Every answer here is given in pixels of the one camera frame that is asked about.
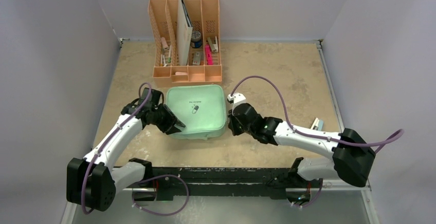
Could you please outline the mint green case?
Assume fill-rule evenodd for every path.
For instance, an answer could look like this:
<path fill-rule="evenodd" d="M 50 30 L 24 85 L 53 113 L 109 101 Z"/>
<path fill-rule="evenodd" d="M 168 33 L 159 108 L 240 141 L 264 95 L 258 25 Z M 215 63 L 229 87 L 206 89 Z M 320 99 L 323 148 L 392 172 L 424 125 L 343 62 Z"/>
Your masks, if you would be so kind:
<path fill-rule="evenodd" d="M 170 135 L 174 139 L 207 140 L 225 132 L 226 101 L 219 85 L 172 87 L 167 91 L 166 105 L 185 125 Z"/>

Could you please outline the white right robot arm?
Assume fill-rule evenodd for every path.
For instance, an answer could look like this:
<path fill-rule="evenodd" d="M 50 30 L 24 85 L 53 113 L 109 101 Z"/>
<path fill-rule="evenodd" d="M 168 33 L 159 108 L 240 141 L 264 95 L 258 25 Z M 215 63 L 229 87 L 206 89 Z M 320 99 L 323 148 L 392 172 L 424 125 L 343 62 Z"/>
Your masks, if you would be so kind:
<path fill-rule="evenodd" d="M 289 181 L 302 186 L 318 179 L 341 179 L 356 187 L 364 187 L 372 168 L 375 152 L 354 130 L 343 133 L 290 127 L 284 120 L 262 117 L 248 103 L 228 111 L 229 129 L 234 136 L 251 135 L 262 144 L 291 146 L 319 155 L 319 158 L 297 158 L 289 172 Z"/>

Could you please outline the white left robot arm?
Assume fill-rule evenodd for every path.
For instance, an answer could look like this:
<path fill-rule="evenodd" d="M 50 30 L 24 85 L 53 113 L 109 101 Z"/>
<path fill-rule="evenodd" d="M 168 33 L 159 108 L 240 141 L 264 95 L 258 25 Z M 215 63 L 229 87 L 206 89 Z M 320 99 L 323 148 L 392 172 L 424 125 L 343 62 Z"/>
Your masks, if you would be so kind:
<path fill-rule="evenodd" d="M 116 194 L 132 184 L 158 189 L 161 176 L 154 176 L 152 163 L 132 158 L 122 167 L 115 163 L 127 145 L 148 125 L 162 133 L 179 133 L 185 125 L 165 105 L 161 91 L 149 83 L 139 88 L 139 97 L 128 103 L 103 140 L 83 158 L 72 158 L 67 165 L 66 199 L 79 205 L 87 215 L 106 211 Z"/>

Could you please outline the peach desk organizer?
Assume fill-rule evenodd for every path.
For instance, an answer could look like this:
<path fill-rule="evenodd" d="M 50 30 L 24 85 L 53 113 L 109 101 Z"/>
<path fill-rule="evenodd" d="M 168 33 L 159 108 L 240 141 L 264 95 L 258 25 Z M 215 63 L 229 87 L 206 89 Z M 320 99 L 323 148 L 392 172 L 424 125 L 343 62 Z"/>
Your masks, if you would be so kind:
<path fill-rule="evenodd" d="M 158 87 L 223 81 L 220 0 L 149 0 Z"/>

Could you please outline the pink tube in organizer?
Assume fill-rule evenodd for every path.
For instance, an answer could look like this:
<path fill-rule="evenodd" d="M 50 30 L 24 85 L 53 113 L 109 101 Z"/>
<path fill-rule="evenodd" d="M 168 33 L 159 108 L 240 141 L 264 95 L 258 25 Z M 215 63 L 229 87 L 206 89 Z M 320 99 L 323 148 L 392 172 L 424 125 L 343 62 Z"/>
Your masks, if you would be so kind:
<path fill-rule="evenodd" d="M 163 50 L 169 50 L 169 45 L 165 37 L 161 37 L 161 46 Z"/>

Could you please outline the pink item in organizer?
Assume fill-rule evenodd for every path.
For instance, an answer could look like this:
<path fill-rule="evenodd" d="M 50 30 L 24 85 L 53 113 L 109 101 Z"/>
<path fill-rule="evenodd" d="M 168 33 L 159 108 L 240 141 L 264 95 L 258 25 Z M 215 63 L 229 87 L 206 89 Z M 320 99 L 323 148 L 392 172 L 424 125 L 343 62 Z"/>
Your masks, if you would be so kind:
<path fill-rule="evenodd" d="M 206 64 L 213 65 L 212 51 L 211 51 L 211 47 L 208 44 L 204 46 L 204 51 L 205 51 Z"/>

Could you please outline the small grey box organizer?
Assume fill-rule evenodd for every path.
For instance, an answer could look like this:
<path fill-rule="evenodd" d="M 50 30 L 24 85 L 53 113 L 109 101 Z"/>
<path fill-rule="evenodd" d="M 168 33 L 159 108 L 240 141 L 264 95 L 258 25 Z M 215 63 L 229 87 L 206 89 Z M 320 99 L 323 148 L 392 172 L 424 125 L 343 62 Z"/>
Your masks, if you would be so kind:
<path fill-rule="evenodd" d="M 201 65 L 203 53 L 200 51 L 196 51 L 192 55 L 192 65 Z"/>

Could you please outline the grey stapler in organizer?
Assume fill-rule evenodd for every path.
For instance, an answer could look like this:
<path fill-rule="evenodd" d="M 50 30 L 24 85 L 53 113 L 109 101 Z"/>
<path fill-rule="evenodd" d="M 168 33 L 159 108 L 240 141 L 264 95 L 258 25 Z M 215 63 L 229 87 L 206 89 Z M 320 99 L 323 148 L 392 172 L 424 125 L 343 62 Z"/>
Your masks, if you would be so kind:
<path fill-rule="evenodd" d="M 219 44 L 217 42 L 217 37 L 215 38 L 207 37 L 207 43 L 212 53 L 219 52 Z"/>

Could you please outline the dark round jar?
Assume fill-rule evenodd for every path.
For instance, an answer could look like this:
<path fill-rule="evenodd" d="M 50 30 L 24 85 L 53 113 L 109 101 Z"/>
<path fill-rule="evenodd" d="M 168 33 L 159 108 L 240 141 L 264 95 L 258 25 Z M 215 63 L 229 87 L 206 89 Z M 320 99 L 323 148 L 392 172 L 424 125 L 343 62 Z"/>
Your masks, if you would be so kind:
<path fill-rule="evenodd" d="M 193 30 L 191 34 L 191 43 L 190 46 L 192 48 L 200 48 L 203 44 L 202 33 L 198 30 Z"/>

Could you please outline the white board in organizer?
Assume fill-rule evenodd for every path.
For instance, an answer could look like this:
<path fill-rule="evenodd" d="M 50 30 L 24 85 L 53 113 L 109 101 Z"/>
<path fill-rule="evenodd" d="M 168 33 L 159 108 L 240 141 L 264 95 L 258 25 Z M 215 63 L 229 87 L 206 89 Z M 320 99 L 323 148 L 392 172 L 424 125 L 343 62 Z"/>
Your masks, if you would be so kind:
<path fill-rule="evenodd" d="M 177 52 L 180 66 L 188 65 L 189 48 L 193 26 L 184 0 L 178 0 L 177 8 Z"/>

